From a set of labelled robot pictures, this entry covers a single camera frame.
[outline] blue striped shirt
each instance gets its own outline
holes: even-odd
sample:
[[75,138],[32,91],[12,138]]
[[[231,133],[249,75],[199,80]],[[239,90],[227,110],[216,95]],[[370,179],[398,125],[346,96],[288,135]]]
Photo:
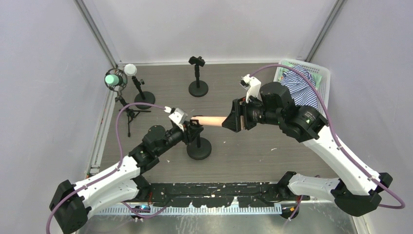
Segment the blue striped shirt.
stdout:
[[[309,79],[314,87],[316,86],[315,80],[307,69],[301,65],[295,65],[293,68]],[[312,106],[317,109],[317,96],[307,82],[290,70],[283,72],[282,76],[281,84],[288,87],[296,105]]]

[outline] plastic basket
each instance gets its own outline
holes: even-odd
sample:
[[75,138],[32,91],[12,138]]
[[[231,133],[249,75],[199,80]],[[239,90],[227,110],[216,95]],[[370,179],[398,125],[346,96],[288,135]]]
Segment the plastic basket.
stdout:
[[[307,69],[308,71],[310,71],[312,73],[320,74],[321,75],[321,82],[320,82],[320,85],[319,85],[319,89],[317,91],[320,93],[321,98],[324,101],[325,107],[328,107],[328,96],[330,94],[330,71],[327,68],[321,67],[321,66],[309,63],[309,62],[303,62],[303,61],[300,61],[300,60],[289,59],[289,58],[281,60],[280,64],[282,62],[289,62],[289,63],[294,64],[294,65],[299,64],[299,65],[303,66],[305,69]],[[277,71],[275,72],[274,81],[276,81],[276,82],[278,82],[278,77],[280,75],[280,70],[281,70],[280,68],[277,68]],[[317,110],[323,116],[325,116],[325,113],[322,109],[320,101],[318,101]]]

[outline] microphone stand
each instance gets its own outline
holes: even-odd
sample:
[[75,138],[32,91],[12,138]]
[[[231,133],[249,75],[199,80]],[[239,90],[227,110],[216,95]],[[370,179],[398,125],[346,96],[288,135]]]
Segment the microphone stand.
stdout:
[[[123,106],[126,106],[128,103],[123,99],[122,96],[117,96],[115,102],[120,102]],[[131,137],[131,122],[140,114],[141,112],[150,112],[150,111],[141,111],[141,110],[132,110],[131,108],[126,108],[126,116],[128,116],[128,137]]]

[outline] white ball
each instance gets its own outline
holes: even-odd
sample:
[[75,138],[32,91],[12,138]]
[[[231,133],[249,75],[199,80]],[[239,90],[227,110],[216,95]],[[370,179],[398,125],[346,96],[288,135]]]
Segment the white ball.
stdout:
[[127,64],[127,65],[125,66],[125,69],[124,69],[125,74],[126,74],[127,76],[130,76],[130,77],[134,76],[137,71],[138,71],[138,70],[136,69],[136,66],[133,65],[133,64]]

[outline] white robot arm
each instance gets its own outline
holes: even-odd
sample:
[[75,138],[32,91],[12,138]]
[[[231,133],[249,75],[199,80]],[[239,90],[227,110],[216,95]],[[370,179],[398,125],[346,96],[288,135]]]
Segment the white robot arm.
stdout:
[[181,141],[190,144],[204,129],[196,121],[186,121],[187,114],[181,109],[167,108],[166,112],[171,113],[169,118],[173,127],[165,130],[160,125],[152,126],[142,143],[123,157],[119,168],[116,163],[75,184],[69,180],[59,184],[49,206],[51,211],[68,194],[86,186],[65,200],[54,214],[64,234],[75,232],[97,212],[116,203],[148,197],[150,184],[142,174],[159,163],[161,154]]
[[[303,143],[319,155],[339,178],[315,178],[287,172],[278,182],[286,193],[310,195],[335,202],[353,216],[375,210],[382,191],[337,147],[330,133],[327,120],[315,108],[296,106],[287,87],[271,82],[261,87],[261,82],[249,75],[241,80],[247,90],[246,97],[235,99],[229,116],[221,126],[234,132],[250,130],[257,123],[278,125],[289,137]],[[214,125],[218,117],[195,117],[202,125]],[[388,173],[378,173],[363,163],[345,144],[342,147],[367,170],[373,178],[389,187],[392,178]]]

